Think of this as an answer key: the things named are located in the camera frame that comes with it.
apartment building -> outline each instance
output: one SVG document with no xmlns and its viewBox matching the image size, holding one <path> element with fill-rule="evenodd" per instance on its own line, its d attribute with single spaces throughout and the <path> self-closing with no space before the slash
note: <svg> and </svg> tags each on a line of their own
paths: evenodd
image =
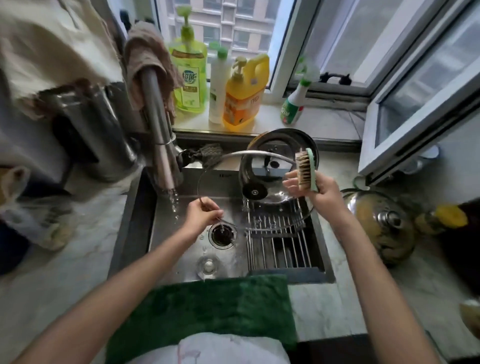
<svg viewBox="0 0 480 364">
<path fill-rule="evenodd" d="M 195 39 L 206 44 L 218 41 L 231 50 L 233 58 L 268 51 L 279 4 L 280 0 L 157 0 L 160 27 L 167 40 L 180 36 L 184 23 L 176 7 L 191 5 L 189 22 Z M 209 61 L 214 55 L 209 51 Z"/>
</svg>

kitchen sink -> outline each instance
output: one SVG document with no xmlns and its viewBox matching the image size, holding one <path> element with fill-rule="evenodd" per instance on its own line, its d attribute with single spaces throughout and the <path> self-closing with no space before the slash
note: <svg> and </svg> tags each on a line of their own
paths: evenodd
<svg viewBox="0 0 480 364">
<path fill-rule="evenodd" d="M 188 203 L 198 198 L 197 184 L 203 172 L 199 168 L 183 169 L 184 182 L 177 189 L 174 211 L 170 197 L 157 195 L 147 170 L 143 170 L 127 197 L 109 275 L 155 249 L 183 224 Z M 245 201 L 238 172 L 209 170 L 202 178 L 202 194 L 225 211 L 224 221 L 239 221 L 245 214 Z M 288 211 L 292 219 L 308 203 L 304 199 L 292 203 Z M 205 229 L 158 284 L 258 274 L 284 274 L 291 284 L 334 282 L 316 213 L 300 224 L 277 231 L 248 231 L 219 221 Z"/>
</svg>

brush bristles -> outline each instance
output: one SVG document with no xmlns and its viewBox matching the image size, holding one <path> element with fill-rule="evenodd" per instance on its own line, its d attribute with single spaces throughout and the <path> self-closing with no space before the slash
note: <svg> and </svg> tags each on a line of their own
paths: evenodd
<svg viewBox="0 0 480 364">
<path fill-rule="evenodd" d="M 295 162 L 297 163 L 299 190 L 310 189 L 312 183 L 312 173 L 310 169 L 310 158 L 308 152 L 295 153 Z"/>
</svg>

green cloth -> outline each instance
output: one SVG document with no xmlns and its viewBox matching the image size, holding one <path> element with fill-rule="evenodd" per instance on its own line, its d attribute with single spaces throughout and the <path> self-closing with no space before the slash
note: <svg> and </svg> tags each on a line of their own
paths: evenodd
<svg viewBox="0 0 480 364">
<path fill-rule="evenodd" d="M 107 344 L 106 364 L 123 364 L 200 332 L 297 343 L 287 278 L 209 279 L 151 291 Z"/>
</svg>

dish soap bottle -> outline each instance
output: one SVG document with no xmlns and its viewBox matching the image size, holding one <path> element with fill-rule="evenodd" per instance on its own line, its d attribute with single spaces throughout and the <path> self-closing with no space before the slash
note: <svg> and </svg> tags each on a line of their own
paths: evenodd
<svg viewBox="0 0 480 364">
<path fill-rule="evenodd" d="M 168 50 L 184 83 L 183 87 L 174 90 L 177 108 L 203 112 L 207 97 L 207 47 L 194 39 L 193 28 L 188 23 L 191 12 L 189 5 L 177 8 L 177 14 L 185 18 L 185 25 L 181 28 L 181 37 L 170 43 Z"/>
<path fill-rule="evenodd" d="M 232 70 L 232 60 L 228 59 L 228 49 L 221 47 L 218 42 L 211 42 L 208 46 L 216 50 L 217 57 L 212 61 L 210 75 L 210 105 L 208 119 L 215 124 L 221 124 L 225 107 L 225 89 Z"/>
<path fill-rule="evenodd" d="M 223 124 L 236 132 L 250 124 L 260 109 L 270 60 L 266 54 L 259 54 L 248 62 L 245 57 L 237 57 L 233 68 L 237 69 L 227 82 Z"/>
<path fill-rule="evenodd" d="M 280 112 L 280 118 L 282 123 L 288 126 L 296 124 L 303 112 L 303 106 L 305 105 L 305 96 L 307 95 L 310 84 L 318 80 L 320 74 L 320 68 L 312 61 L 300 58 L 299 67 L 302 74 L 297 89 L 285 100 Z"/>
</svg>

